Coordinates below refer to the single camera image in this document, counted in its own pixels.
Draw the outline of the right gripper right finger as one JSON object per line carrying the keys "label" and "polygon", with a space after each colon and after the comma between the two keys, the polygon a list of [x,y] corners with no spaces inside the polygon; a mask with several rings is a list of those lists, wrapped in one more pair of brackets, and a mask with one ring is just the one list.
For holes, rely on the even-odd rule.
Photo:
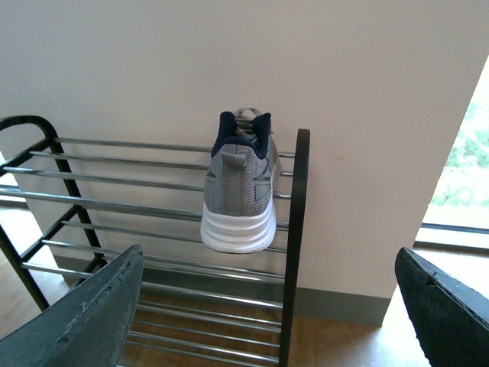
{"label": "right gripper right finger", "polygon": [[488,299],[409,248],[394,265],[406,311],[431,366],[488,365]]}

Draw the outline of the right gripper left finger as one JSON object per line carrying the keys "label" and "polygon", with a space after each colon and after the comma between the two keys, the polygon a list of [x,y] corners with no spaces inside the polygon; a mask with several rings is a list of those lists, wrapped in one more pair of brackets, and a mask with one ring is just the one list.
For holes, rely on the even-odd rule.
{"label": "right gripper left finger", "polygon": [[1,340],[3,366],[115,366],[138,303],[143,252],[133,245]]}

